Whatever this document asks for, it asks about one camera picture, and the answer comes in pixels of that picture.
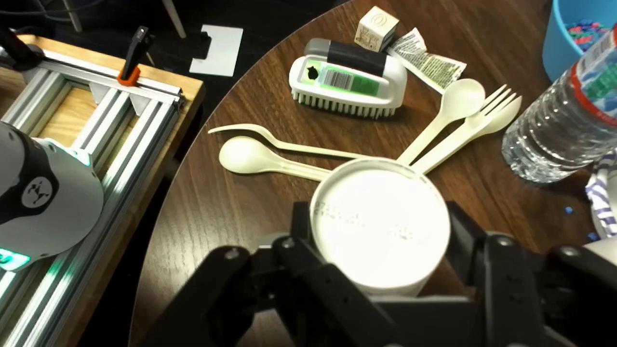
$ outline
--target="white plastic fork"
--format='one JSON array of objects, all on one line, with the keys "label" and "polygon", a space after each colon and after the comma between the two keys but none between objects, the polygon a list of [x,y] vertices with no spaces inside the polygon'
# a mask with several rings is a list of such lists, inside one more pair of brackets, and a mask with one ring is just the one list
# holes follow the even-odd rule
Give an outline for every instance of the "white plastic fork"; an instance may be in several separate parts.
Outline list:
[{"label": "white plastic fork", "polygon": [[269,129],[265,129],[265,127],[262,127],[258,123],[229,123],[229,125],[208,129],[208,133],[221,133],[221,131],[250,131],[250,133],[258,133],[271,147],[275,147],[279,150],[289,150],[289,152],[306,152],[306,154],[335,156],[335,158],[368,158],[366,154],[356,154],[356,152],[344,152],[344,150],[333,150],[333,149],[323,149],[323,147],[308,147],[308,145],[296,145],[296,143],[279,141],[279,139],[275,139],[271,135]]},{"label": "white plastic fork", "polygon": [[516,96],[503,85],[485,100],[485,106],[477,114],[466,118],[460,127],[456,127],[449,137],[445,137],[410,168],[418,174],[427,174],[466,143],[503,129],[518,114],[522,96]]}]

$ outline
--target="small white cube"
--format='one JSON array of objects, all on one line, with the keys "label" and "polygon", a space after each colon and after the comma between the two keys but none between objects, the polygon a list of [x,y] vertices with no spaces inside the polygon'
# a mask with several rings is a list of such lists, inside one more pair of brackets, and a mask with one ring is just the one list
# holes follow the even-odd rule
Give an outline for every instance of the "small white cube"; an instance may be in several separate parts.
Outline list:
[{"label": "small white cube", "polygon": [[377,6],[371,6],[354,31],[354,42],[366,50],[379,52],[393,39],[396,23],[396,17]]}]

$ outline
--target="scrub brush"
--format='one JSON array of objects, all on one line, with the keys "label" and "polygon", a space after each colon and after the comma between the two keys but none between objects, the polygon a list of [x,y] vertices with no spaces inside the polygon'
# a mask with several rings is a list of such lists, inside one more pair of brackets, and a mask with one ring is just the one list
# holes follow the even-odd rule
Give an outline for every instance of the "scrub brush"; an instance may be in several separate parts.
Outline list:
[{"label": "scrub brush", "polygon": [[406,69],[379,52],[312,39],[289,69],[289,87],[298,104],[389,118],[402,104]]}]

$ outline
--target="black object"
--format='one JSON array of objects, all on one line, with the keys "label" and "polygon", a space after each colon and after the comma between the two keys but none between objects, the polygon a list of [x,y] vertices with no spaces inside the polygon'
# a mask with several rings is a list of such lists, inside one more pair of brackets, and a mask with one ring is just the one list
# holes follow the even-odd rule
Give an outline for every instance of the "black object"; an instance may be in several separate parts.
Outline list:
[{"label": "black object", "polygon": [[42,60],[42,50],[38,46],[28,46],[17,39],[17,35],[0,25],[0,66],[24,71],[38,66]]},{"label": "black object", "polygon": [[136,64],[144,58],[144,54],[148,52],[152,42],[154,42],[154,35],[150,35],[148,27],[140,25],[128,42],[127,56],[125,56],[123,68],[117,75],[117,81],[127,83],[127,85],[134,85],[134,81],[138,77]]},{"label": "black object", "polygon": [[383,75],[387,58],[381,52],[371,52],[360,46],[350,46],[327,39],[310,39],[304,54],[323,56],[331,64],[346,66],[371,75]]},{"label": "black object", "polygon": [[211,37],[208,35],[208,31],[200,31],[198,33],[198,50],[200,50],[200,58],[206,60],[209,54],[209,44],[211,44]]},{"label": "black object", "polygon": [[447,202],[447,260],[474,299],[368,301],[314,251],[308,206],[292,208],[290,235],[248,255],[213,249],[140,345],[235,345],[254,312],[275,309],[298,347],[614,345],[614,266],[582,247],[545,258],[506,235],[485,235]]}]

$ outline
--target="round table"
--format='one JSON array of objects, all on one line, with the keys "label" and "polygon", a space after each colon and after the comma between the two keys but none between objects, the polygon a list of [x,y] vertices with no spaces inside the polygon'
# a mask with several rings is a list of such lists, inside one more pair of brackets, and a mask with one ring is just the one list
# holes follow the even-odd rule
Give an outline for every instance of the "round table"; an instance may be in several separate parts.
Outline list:
[{"label": "round table", "polygon": [[[439,95],[408,73],[404,104],[391,120],[327,114],[290,98],[287,71],[312,37],[352,42],[358,19],[379,6],[398,19],[396,37],[416,27],[427,52],[466,62],[464,77],[487,93],[508,85],[528,106],[545,87],[539,64],[549,0],[348,0],[312,19],[258,60],[211,112],[182,158],[161,204],[142,264],[130,343],[140,341],[202,258],[219,245],[254,251],[290,224],[292,202],[310,201],[316,181],[283,174],[236,175],[217,162],[225,139],[208,135],[227,123],[260,123],[279,139],[396,158],[437,112]],[[514,177],[501,160],[501,133],[481,137],[429,179],[481,229],[510,233],[522,247],[545,253],[582,245],[591,229],[585,175],[539,187]],[[279,152],[285,158],[335,168],[341,160]],[[258,318],[242,343],[285,345],[275,316]]]}]

